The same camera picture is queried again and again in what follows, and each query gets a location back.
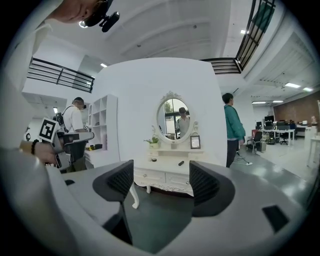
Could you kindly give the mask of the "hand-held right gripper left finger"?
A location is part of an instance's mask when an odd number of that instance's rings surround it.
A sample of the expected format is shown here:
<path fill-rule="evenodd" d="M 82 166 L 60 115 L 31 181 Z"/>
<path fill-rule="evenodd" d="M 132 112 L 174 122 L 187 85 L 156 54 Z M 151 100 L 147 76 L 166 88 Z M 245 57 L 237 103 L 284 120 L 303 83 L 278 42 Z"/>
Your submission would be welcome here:
<path fill-rule="evenodd" d="M 102 166 L 102 174 L 92 183 L 93 190 L 108 202 L 124 202 L 134 182 L 134 160 Z"/>

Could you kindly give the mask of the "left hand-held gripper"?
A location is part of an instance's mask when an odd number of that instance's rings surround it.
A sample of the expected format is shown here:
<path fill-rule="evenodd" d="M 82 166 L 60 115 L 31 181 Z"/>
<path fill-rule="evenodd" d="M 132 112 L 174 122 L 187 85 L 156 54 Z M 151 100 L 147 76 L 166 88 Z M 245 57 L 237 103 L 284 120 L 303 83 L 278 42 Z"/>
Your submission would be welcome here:
<path fill-rule="evenodd" d="M 93 132 L 79 132 L 78 143 L 88 142 L 95 137 Z M 50 144 L 55 153 L 56 167 L 61 173 L 65 173 L 72 164 L 71 153 L 67 153 L 67 144 L 75 141 L 71 134 L 68 134 L 62 117 L 49 119 L 44 117 L 38 132 L 38 138 L 43 142 Z"/>

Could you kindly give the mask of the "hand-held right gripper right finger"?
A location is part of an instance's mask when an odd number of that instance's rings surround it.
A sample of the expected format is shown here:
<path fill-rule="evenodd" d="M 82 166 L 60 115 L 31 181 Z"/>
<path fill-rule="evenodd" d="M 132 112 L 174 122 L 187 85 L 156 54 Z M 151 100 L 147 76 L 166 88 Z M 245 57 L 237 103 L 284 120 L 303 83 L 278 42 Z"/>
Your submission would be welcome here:
<path fill-rule="evenodd" d="M 232 203 L 236 188 L 226 176 L 228 170 L 207 162 L 189 162 L 189 182 L 194 198 L 193 217 L 217 216 Z"/>

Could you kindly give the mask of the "person's left hand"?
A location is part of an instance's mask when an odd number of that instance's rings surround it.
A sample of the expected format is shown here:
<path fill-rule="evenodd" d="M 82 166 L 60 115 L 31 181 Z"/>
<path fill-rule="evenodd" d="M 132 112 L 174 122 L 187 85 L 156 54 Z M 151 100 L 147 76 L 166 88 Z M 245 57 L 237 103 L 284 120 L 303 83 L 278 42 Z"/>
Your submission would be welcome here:
<path fill-rule="evenodd" d="M 57 165 L 56 153 L 52 148 L 51 144 L 37 142 L 34 146 L 34 155 L 43 164 L 53 164 Z"/>

